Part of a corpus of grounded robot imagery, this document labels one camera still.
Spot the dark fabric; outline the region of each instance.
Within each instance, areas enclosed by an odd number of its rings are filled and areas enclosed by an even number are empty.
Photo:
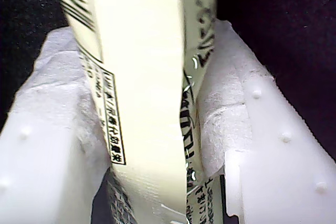
[[[66,25],[57,0],[0,0],[0,128],[47,33]]]
[[[218,0],[217,6],[218,18],[232,22],[336,158],[336,0]],[[1,126],[45,35],[66,24],[57,0],[1,0]],[[109,223],[102,191],[94,200],[94,224]]]

